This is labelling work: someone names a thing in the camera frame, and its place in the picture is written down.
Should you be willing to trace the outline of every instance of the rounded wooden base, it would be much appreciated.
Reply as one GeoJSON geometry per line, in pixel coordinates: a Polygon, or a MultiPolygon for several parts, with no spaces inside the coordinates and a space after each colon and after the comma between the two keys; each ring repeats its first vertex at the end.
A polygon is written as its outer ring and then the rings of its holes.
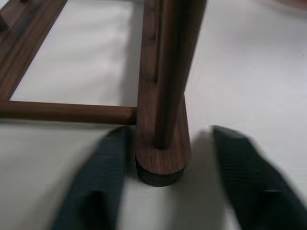
{"type": "Polygon", "coordinates": [[[138,173],[139,178],[144,181],[146,184],[149,184],[154,187],[164,187],[171,185],[175,182],[177,182],[178,179],[181,178],[181,176],[184,173],[184,169],[180,170],[179,172],[172,173],[169,175],[158,175],[151,173],[145,169],[143,169],[138,162],[136,161],[136,170],[138,173]]]}
{"type": "Polygon", "coordinates": [[[154,146],[154,123],[150,114],[138,120],[138,150],[135,155],[139,177],[147,184],[162,187],[175,183],[191,160],[191,147],[186,106],[183,101],[170,148],[159,150],[154,146]]]}

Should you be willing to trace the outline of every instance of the wooden leg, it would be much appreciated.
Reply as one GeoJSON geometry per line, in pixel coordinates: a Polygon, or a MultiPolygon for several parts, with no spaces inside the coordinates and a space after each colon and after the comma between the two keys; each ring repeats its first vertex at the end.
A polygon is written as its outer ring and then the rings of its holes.
{"type": "Polygon", "coordinates": [[[0,15],[0,32],[5,31],[9,28],[9,26],[7,25],[7,23],[5,22],[5,20],[2,18],[2,16],[0,15]]]}
{"type": "Polygon", "coordinates": [[[164,1],[154,134],[162,150],[172,142],[205,5],[205,0],[164,1]]]}
{"type": "MultiPolygon", "coordinates": [[[[163,3],[161,0],[156,0],[156,6],[155,6],[155,35],[156,35],[156,46],[157,46],[157,58],[159,57],[159,44],[161,40],[161,19],[162,19],[162,12],[163,12],[163,3]]],[[[154,75],[154,82],[159,82],[159,61],[156,62],[156,70],[154,75]]]]}
{"type": "Polygon", "coordinates": [[[184,89],[206,1],[161,3],[160,40],[148,39],[156,17],[144,14],[135,155],[139,177],[153,186],[176,182],[191,160],[184,89]]]}

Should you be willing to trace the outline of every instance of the wooden frame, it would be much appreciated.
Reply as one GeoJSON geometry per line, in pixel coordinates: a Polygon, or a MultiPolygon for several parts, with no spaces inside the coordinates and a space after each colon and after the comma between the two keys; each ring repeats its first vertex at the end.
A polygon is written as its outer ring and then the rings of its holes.
{"type": "Polygon", "coordinates": [[[184,89],[206,1],[145,0],[137,108],[10,101],[66,2],[10,0],[1,9],[0,118],[136,124],[140,178],[175,182],[191,158],[184,89]]]}

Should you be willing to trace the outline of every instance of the white background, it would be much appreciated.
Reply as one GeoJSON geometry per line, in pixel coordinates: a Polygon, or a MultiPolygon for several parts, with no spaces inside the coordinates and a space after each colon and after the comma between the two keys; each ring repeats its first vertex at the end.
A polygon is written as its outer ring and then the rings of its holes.
{"type": "MultiPolygon", "coordinates": [[[[68,0],[12,100],[136,106],[141,35],[141,0],[68,0]]],[[[306,60],[307,11],[209,0],[186,89],[193,162],[166,188],[127,177],[118,228],[239,229],[211,125],[253,137],[306,203],[306,60]]],[[[0,229],[47,229],[71,176],[115,127],[1,120],[0,229]]]]}

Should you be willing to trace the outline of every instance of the horizontal wooden dowel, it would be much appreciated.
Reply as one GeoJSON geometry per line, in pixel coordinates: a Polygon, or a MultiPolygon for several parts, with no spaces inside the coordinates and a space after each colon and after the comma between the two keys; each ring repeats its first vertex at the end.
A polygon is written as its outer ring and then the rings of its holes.
{"type": "Polygon", "coordinates": [[[135,125],[136,113],[135,107],[0,102],[0,118],[8,119],[135,125]]]}

